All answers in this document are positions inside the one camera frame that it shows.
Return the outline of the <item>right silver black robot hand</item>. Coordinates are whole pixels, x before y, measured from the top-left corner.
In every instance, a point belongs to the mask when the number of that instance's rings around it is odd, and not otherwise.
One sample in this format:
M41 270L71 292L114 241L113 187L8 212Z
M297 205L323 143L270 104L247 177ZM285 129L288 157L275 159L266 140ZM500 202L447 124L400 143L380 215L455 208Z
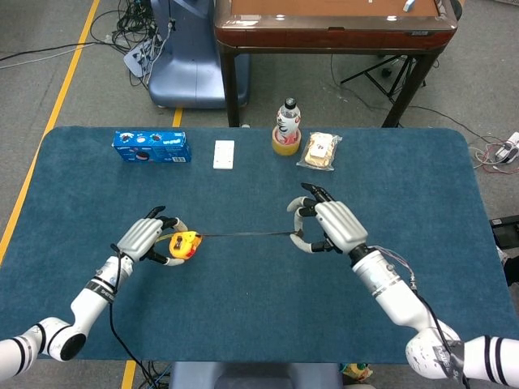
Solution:
M349 255L354 261L370 252L366 241L368 233L353 212L341 201L336 201L323 187L303 182L301 187L314 198L300 196L287 206L294 214L294 233L291 241L302 251L313 254L336 251ZM324 231L321 242L305 242L303 220L314 217Z

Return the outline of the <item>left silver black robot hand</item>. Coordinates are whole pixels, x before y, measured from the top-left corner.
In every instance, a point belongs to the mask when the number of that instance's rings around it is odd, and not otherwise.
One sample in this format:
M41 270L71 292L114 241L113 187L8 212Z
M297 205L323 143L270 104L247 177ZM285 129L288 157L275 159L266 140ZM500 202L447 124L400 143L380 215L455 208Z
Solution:
M144 259L152 260L164 266L178 266L185 259L166 257L155 251L155 244L165 229L175 232L186 232L186 225L177 217L160 216L165 206L153 208L144 218L138 219L116 244L118 252L131 258L134 262Z

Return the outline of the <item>yellow tape measure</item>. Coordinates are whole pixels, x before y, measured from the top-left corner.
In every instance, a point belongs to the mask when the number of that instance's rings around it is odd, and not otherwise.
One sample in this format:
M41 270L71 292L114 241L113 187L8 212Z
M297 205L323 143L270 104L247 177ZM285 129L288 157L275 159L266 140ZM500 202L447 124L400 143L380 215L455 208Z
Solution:
M199 233L194 230L176 232L159 236L156 242L169 240L169 253L175 259L190 259L198 250L201 242L207 237L262 237L262 236L302 236L302 231L282 232L240 232L240 233Z

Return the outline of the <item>yellow adhesive tape roll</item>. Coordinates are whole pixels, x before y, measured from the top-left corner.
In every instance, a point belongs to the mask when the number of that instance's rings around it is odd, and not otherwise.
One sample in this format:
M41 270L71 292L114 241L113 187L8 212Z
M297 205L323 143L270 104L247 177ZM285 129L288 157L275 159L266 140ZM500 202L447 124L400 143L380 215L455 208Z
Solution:
M278 127L274 127L272 129L272 149L281 156L292 156L294 155L300 146L301 143L301 131L299 129L295 132L295 140L292 143L285 144L281 143L277 139L277 135L279 133Z

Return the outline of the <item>clear bagged cracker packet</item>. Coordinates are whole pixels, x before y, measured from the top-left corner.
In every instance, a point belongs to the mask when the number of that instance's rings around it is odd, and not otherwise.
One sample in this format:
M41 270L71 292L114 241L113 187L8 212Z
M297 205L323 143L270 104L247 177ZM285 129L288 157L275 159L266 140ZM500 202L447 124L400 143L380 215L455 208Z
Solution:
M340 135L319 131L310 133L297 166L322 171L333 171L332 165L338 144L342 141Z

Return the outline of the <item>blue Oreo cookie box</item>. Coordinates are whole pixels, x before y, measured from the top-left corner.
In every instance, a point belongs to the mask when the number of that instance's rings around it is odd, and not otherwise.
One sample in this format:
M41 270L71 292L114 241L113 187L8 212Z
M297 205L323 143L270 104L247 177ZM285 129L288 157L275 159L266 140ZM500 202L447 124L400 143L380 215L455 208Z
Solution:
M116 131L112 147L127 162L191 162L191 148L183 131Z

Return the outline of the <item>pink white drink bottle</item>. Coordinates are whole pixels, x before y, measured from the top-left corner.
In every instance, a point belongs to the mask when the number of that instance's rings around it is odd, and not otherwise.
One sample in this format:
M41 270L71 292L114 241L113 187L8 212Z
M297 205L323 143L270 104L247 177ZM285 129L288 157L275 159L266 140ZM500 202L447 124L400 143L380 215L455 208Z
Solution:
M301 112L297 106L296 99L287 97L277 111L277 129L275 134L277 141L284 145L297 143L300 122Z

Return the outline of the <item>white rectangular plastic block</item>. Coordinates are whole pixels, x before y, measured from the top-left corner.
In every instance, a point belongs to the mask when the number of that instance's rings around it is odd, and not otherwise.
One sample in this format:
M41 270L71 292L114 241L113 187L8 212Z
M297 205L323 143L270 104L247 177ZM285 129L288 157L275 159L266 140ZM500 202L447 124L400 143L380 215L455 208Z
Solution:
M231 170L234 167L234 141L216 140L214 147L214 169Z

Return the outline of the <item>blue felt table cover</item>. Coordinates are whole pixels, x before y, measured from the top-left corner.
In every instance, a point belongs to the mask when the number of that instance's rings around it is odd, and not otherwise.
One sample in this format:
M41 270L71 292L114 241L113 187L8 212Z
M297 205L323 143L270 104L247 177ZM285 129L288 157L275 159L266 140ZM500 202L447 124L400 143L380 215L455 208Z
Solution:
M372 245L402 255L418 291L463 340L519 340L519 318L467 143L450 129L343 129L334 170L278 156L265 129L190 129L187 164L128 163L114 129L60 127L41 145L0 267L0 340L71 301L111 245L156 206L201 233L289 231L303 182L356 215ZM214 169L216 140L234 167ZM177 361L402 363L413 336L392 323L350 260L287 236L207 237L181 266L135 265L80 357Z

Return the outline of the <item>yellow toy figure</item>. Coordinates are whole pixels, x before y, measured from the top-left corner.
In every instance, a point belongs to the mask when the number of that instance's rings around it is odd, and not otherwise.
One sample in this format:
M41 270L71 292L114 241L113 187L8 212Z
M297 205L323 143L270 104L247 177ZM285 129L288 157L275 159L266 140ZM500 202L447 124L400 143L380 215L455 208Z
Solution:
M340 364L340 372L344 384L363 383L373 375L367 363Z

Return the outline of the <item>black tripod stand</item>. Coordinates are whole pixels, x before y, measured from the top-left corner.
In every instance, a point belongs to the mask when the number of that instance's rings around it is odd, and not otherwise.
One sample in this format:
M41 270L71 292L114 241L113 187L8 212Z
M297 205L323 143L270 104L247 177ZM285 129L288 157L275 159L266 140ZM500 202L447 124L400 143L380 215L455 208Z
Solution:
M376 64L342 79L339 85L345 86L350 81L365 78L394 104L417 63L418 60L412 56L380 56Z

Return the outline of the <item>black flat device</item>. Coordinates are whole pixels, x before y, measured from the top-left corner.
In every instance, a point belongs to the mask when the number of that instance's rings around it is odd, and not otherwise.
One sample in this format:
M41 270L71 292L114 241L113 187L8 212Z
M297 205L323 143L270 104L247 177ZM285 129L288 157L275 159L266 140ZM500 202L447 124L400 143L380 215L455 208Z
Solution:
M519 248L519 215L490 220L496 245L502 250Z

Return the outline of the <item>grey-blue robot torso base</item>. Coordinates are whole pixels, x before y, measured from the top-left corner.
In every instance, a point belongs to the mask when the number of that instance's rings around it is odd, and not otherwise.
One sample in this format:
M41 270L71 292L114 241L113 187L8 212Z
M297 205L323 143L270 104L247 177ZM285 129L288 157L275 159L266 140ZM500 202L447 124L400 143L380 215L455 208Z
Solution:
M335 363L179 361L169 389L343 389Z

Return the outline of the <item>white power strip with plugs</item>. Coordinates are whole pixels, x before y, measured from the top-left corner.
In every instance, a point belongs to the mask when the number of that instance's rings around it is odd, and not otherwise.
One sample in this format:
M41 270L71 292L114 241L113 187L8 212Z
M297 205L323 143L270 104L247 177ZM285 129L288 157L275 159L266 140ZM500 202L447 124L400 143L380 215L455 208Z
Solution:
M155 45L152 40L139 43L130 50L123 58L128 70L137 78L147 75L152 61L155 59Z

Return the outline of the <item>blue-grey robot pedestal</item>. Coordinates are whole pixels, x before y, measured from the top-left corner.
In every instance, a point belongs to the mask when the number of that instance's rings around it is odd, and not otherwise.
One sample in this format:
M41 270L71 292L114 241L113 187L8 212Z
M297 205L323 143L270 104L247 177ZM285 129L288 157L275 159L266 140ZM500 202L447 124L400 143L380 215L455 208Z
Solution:
M149 95L157 106L223 109L225 92L214 34L216 0L150 0L165 38L153 63Z

